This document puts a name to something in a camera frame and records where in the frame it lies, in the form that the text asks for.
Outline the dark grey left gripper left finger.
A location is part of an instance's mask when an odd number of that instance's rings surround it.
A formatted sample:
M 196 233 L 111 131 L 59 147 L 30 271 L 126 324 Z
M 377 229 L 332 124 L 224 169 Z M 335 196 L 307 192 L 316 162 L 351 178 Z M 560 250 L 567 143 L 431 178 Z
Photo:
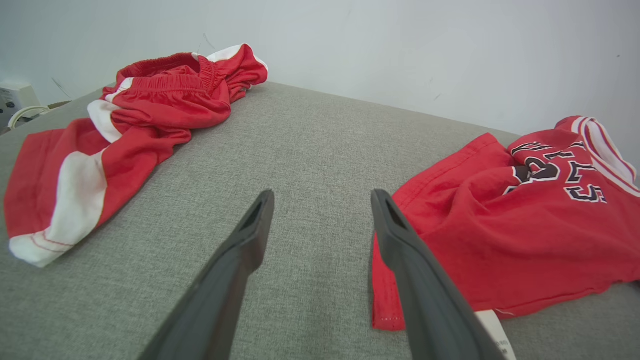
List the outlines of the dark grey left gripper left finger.
M 263 264 L 275 195 L 261 192 L 140 355 L 142 360 L 227 360 L 251 276 Z

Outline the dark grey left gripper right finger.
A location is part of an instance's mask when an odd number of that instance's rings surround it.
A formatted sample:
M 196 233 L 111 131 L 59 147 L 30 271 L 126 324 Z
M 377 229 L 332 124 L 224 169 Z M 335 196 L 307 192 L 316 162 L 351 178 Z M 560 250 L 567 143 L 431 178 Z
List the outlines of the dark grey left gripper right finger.
M 432 251 L 384 189 L 371 191 L 378 249 L 393 271 L 414 360 L 505 356 Z

